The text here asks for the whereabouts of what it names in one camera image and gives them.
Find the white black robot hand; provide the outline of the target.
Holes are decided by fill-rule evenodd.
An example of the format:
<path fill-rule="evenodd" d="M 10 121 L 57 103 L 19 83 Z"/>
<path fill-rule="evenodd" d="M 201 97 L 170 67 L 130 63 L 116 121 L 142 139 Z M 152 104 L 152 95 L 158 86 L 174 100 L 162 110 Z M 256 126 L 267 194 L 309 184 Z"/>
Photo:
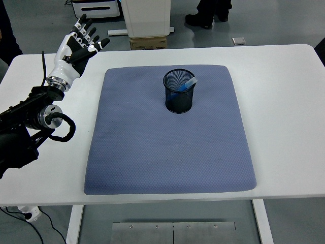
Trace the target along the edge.
<path fill-rule="evenodd" d="M 73 81 L 84 73 L 88 60 L 108 45 L 110 39 L 92 36 L 96 28 L 91 25 L 92 20 L 83 14 L 64 37 L 54 58 L 54 69 L 47 77 L 49 85 L 69 90 Z"/>

